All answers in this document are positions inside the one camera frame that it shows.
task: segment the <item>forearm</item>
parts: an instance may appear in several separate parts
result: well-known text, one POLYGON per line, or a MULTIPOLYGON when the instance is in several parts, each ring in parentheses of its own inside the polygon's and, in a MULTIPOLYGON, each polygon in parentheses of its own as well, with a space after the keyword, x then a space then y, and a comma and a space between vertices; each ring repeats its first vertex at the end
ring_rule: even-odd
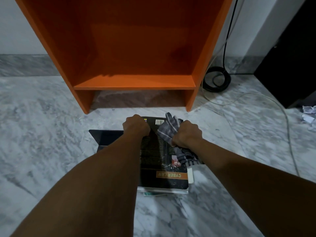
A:
POLYGON ((315 183, 244 158, 206 140, 193 141, 190 148, 265 236, 312 231, 315 183))
POLYGON ((141 140, 124 134, 79 163, 12 236, 132 235, 141 140))

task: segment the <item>plaid cloth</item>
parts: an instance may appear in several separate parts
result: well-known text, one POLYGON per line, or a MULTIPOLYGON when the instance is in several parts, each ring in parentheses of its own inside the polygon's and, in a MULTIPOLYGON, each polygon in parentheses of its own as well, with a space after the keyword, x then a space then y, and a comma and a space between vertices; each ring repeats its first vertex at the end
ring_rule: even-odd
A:
MULTIPOLYGON (((176 116, 172 117, 169 112, 166 113, 166 119, 167 120, 158 128, 157 134, 164 141, 169 143, 169 145, 171 145, 172 137, 178 132, 180 124, 183 122, 183 120, 178 119, 176 116)), ((173 150, 182 166, 189 167, 199 164, 198 157, 189 149, 176 146, 173 147, 173 150)))

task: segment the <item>fist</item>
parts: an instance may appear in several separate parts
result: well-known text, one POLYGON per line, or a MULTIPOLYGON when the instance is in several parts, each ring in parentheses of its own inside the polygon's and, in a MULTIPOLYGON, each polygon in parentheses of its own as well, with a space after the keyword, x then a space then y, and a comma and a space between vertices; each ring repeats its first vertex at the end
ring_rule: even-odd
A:
POLYGON ((180 124, 178 132, 173 136, 172 145, 190 149, 191 143, 202 139, 202 131, 198 125, 186 120, 180 124))
POLYGON ((144 137, 149 135, 150 127, 140 115, 133 115, 132 117, 126 118, 126 121, 123 123, 123 130, 124 134, 144 137))

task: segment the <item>marble floor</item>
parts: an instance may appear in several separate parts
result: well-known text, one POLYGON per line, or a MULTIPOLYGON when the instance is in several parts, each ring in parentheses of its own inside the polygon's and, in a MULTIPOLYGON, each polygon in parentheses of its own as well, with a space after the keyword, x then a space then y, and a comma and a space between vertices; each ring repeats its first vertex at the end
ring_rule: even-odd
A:
MULTIPOLYGON (((232 76, 218 103, 243 92, 271 94, 251 75, 232 76)), ((218 106, 200 92, 191 112, 177 92, 110 92, 96 95, 84 115, 60 76, 0 78, 0 237, 9 236, 45 193, 92 155, 89 129, 122 130, 125 118, 171 112, 199 125, 203 137, 247 158, 296 174, 283 113, 269 100, 243 96, 218 106)), ((299 174, 316 182, 315 128, 297 109, 286 110, 299 174)), ((262 236, 206 166, 195 166, 188 195, 137 194, 134 236, 262 236)))

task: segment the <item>barcode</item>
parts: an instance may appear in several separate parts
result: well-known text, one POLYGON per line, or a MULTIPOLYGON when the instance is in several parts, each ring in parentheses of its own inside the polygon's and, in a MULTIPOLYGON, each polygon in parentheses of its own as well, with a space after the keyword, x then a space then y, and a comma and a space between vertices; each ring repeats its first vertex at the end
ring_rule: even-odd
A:
POLYGON ((156 120, 156 125, 161 125, 164 122, 165 122, 165 120, 156 120))

